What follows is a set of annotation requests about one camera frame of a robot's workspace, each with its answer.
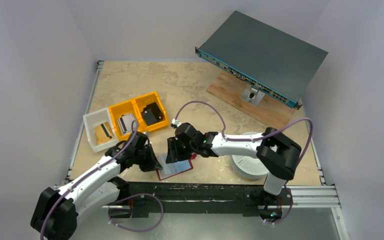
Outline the red leather card holder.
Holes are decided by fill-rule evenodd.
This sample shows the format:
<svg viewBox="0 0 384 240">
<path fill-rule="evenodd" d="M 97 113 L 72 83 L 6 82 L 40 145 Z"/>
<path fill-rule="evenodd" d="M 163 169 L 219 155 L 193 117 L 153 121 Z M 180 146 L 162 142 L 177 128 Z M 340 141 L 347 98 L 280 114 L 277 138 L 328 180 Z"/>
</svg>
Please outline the red leather card holder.
<svg viewBox="0 0 384 240">
<path fill-rule="evenodd" d="M 191 155 L 191 158 L 189 158 L 188 160 L 178 161 L 175 163 L 165 163 L 165 160 L 167 158 L 167 153 L 163 153 L 157 158 L 158 162 L 162 166 L 161 170 L 156 171 L 158 180 L 159 181 L 166 180 L 173 176 L 192 170 L 194 168 L 192 164 L 192 160 L 194 160 L 196 156 L 197 154 L 193 153 Z"/>
</svg>

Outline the white VIP credit card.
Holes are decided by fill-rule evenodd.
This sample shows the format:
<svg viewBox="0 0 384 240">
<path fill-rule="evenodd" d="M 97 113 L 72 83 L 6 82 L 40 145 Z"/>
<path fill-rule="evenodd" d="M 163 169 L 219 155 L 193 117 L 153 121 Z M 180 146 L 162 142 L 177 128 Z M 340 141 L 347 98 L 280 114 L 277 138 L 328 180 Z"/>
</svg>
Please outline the white VIP credit card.
<svg viewBox="0 0 384 240">
<path fill-rule="evenodd" d="M 136 120 L 135 116 L 132 113 L 126 113 L 122 115 L 122 118 L 127 128 L 127 131 L 125 134 L 131 133 L 134 127 L 133 122 Z"/>
</svg>

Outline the gold card with black stripe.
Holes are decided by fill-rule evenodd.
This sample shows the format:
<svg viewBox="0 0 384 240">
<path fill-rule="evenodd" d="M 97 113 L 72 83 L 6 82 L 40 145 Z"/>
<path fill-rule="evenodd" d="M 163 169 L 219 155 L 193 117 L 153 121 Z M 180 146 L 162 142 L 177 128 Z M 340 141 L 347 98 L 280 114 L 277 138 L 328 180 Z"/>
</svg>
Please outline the gold card with black stripe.
<svg viewBox="0 0 384 240">
<path fill-rule="evenodd" d="M 97 145 L 101 145 L 114 140 L 114 135 L 111 130 L 112 129 L 109 122 L 103 122 L 94 127 Z"/>
</svg>

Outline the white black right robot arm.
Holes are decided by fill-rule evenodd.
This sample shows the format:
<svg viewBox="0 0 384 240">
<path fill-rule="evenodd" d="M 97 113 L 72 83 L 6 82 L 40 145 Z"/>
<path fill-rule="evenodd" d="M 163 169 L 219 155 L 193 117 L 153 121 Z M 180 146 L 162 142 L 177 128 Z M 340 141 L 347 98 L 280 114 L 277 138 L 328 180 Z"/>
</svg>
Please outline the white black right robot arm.
<svg viewBox="0 0 384 240">
<path fill-rule="evenodd" d="M 182 123 L 167 140 L 165 162 L 189 160 L 192 154 L 204 158 L 246 156 L 258 159 L 269 171 L 260 196 L 264 202 L 272 204 L 280 198 L 284 185 L 294 178 L 301 152 L 298 143 L 273 127 L 256 134 L 224 135 L 216 131 L 202 133 L 190 123 Z"/>
</svg>

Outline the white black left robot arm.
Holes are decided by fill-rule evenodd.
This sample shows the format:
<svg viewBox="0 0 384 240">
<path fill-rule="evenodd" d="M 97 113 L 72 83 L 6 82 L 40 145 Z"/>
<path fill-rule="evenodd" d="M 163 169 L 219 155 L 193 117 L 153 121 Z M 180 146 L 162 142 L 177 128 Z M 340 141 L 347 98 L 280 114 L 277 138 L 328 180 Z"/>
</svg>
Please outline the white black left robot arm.
<svg viewBox="0 0 384 240">
<path fill-rule="evenodd" d="M 42 240 L 68 240 L 90 214 L 107 204 L 132 205 L 140 193 L 131 194 L 130 185 L 119 174 L 139 166 L 143 172 L 162 169 L 149 137 L 133 132 L 127 140 L 110 147 L 100 160 L 76 179 L 40 194 L 30 226 Z"/>
</svg>

